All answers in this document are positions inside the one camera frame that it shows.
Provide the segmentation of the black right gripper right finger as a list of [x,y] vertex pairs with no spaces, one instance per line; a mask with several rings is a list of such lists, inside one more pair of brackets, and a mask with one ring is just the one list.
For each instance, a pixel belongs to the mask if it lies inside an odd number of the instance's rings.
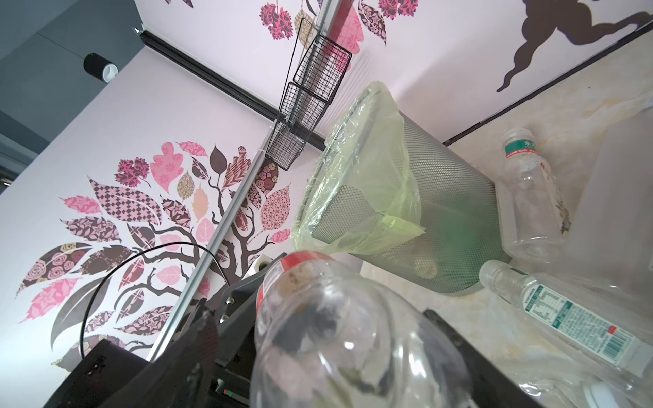
[[434,323],[462,355],[471,377],[474,402],[479,407],[536,408],[541,405],[525,394],[493,363],[476,350],[434,310],[426,309],[423,315]]

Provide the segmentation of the clear bottle white cap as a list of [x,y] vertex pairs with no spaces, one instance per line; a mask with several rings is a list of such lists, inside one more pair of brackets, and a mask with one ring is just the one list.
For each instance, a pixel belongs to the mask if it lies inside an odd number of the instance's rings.
[[501,371],[543,407],[638,407],[622,393],[570,360],[536,357],[503,360]]

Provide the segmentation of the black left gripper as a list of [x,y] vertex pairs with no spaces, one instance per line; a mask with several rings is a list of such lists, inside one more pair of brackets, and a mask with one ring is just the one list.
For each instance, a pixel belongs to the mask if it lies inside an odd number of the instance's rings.
[[[196,313],[177,340],[202,318],[214,313],[218,329],[218,354],[204,407],[248,407],[256,358],[254,325],[258,289],[272,262],[254,267],[254,275],[219,292]],[[70,376],[46,402],[47,407],[103,407],[102,404],[130,383],[151,362],[103,339],[95,343]]]

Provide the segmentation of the clear bottle red label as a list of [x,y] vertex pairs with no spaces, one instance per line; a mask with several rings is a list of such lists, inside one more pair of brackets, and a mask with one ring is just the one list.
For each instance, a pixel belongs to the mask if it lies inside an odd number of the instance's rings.
[[253,407],[471,407],[445,333],[403,297],[314,251],[272,263],[258,289]]

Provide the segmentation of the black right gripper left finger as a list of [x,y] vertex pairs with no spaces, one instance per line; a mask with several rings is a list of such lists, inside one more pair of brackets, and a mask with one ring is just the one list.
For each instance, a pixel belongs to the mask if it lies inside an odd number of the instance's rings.
[[103,407],[204,407],[218,354],[214,313],[202,318]]

